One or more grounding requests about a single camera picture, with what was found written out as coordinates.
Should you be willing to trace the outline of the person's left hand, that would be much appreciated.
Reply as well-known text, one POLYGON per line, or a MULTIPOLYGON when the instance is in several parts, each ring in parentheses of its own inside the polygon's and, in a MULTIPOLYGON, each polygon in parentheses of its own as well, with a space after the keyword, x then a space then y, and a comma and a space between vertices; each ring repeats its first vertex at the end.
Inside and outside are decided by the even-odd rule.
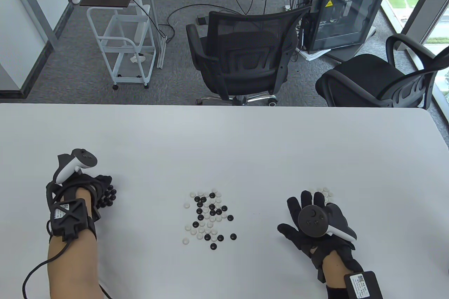
POLYGON ((46 186, 46 198, 49 210, 55 208, 54 204, 76 199, 79 188, 89 191, 91 195, 91 219, 93 222, 101 218, 100 208, 111 207, 116 199, 117 190, 111 185, 112 177, 98 175, 91 177, 88 174, 73 173, 61 184, 50 182, 46 186))

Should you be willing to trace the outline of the person's right hand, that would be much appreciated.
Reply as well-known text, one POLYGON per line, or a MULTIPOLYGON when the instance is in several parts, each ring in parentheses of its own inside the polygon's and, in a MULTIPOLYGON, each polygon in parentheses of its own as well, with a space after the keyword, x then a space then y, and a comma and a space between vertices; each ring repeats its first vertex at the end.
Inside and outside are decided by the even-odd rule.
POLYGON ((352 255, 357 235, 338 205, 326 203, 321 192, 312 194, 305 190, 300 200, 290 197, 287 206, 294 226, 283 223, 277 230, 311 259, 321 283, 326 281, 324 259, 334 251, 348 270, 363 272, 352 255))

